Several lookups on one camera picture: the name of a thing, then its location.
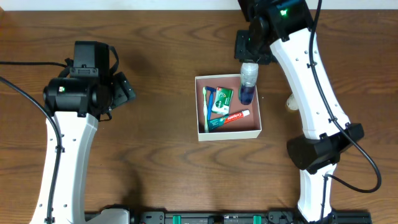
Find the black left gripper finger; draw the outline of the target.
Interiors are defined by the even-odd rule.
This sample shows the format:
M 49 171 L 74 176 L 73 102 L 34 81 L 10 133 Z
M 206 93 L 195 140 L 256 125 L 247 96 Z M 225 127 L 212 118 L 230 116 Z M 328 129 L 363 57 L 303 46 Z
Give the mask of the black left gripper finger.
M 115 80 L 113 82 L 112 109 L 125 104 L 128 101 L 128 87 L 126 80 Z
M 136 98 L 133 87 L 130 85 L 125 74 L 119 72 L 114 76 L 114 100 L 131 101 Z

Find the clear blue soap pump bottle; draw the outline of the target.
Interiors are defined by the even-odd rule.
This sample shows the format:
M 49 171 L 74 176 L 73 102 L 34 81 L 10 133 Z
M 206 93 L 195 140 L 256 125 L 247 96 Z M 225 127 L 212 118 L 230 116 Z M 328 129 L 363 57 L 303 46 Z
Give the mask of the clear blue soap pump bottle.
M 259 73 L 257 63 L 243 63 L 240 73 L 239 100 L 242 105 L 250 105 L 254 98 L 254 90 Z

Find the green white soap packet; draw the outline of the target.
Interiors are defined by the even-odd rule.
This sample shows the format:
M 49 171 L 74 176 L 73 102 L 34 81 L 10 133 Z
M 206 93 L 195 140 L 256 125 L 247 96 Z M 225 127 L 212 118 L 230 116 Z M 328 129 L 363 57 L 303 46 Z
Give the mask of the green white soap packet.
M 232 89 L 217 87 L 211 111 L 216 114 L 228 114 L 233 93 Z

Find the blue disposable razor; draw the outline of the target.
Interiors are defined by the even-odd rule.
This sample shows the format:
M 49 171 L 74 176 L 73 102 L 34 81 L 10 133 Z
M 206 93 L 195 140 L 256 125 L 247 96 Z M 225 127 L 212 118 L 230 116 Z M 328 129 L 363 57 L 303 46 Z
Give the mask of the blue disposable razor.
M 212 114 L 211 109 L 212 109 L 212 106 L 213 106 L 213 103 L 214 103 L 214 94 L 216 92 L 216 89 L 213 88 L 213 87 L 210 87 L 210 86 L 206 86 L 205 89 L 206 89 L 206 91 L 210 92 L 209 102 L 208 102 L 208 106 L 207 106 L 207 110 L 208 110 L 207 120 L 210 120 L 211 119 L 211 114 Z

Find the green white toothbrush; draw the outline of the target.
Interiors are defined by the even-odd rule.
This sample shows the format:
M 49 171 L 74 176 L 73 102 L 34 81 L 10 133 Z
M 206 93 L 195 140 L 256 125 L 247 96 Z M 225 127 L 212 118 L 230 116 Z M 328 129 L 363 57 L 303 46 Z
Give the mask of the green white toothbrush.
M 209 128 L 208 128 L 208 106 L 207 106 L 207 97 L 206 97 L 206 87 L 204 86 L 202 89 L 202 93 L 203 93 L 203 116 L 204 116 L 204 129 L 205 129 L 205 133 L 209 133 Z

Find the white floral lotion tube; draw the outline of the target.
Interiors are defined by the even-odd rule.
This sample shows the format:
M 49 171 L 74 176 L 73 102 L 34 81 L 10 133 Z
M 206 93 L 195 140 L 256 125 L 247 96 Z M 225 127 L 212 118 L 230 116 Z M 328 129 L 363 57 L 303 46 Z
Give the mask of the white floral lotion tube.
M 291 113 L 297 112 L 299 110 L 299 106 L 295 100 L 293 93 L 287 98 L 285 107 L 286 107 L 286 110 Z

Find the red green toothpaste tube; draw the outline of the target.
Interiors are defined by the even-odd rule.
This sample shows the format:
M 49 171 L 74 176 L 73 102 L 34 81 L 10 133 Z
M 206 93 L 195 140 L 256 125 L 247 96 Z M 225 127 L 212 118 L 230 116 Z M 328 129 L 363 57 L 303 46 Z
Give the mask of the red green toothpaste tube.
M 230 123 L 232 121 L 241 119 L 245 116 L 250 115 L 250 111 L 249 110 L 242 110 L 240 112 L 237 113 L 233 113 L 233 114 L 227 114 L 225 116 L 222 116 L 220 118 L 216 118 L 216 119 L 211 119 L 208 121 L 208 129 L 209 131 L 212 131 L 214 129 L 217 129 L 221 126 L 223 126 L 224 124 Z

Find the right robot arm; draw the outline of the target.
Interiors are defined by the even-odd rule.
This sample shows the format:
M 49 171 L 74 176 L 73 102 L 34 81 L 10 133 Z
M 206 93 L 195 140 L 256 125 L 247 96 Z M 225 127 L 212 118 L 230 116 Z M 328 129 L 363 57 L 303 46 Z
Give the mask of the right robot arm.
M 365 223 L 368 214 L 336 212 L 330 204 L 331 183 L 341 154 L 364 136 L 338 103 L 316 40 L 318 14 L 304 0 L 240 1 L 249 28 L 239 30 L 235 58 L 243 63 L 278 63 L 291 89 L 290 102 L 300 113 L 303 133 L 287 142 L 300 171 L 293 223 Z

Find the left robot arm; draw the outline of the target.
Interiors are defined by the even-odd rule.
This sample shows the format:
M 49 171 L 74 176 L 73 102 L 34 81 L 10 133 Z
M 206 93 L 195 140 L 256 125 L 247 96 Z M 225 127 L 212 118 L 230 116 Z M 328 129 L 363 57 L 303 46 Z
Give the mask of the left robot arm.
M 120 205 L 97 215 L 84 211 L 88 159 L 101 115 L 136 97 L 119 64 L 109 64 L 115 52 L 105 43 L 75 42 L 73 60 L 43 90 L 47 150 L 31 223 L 131 222 L 129 209 Z

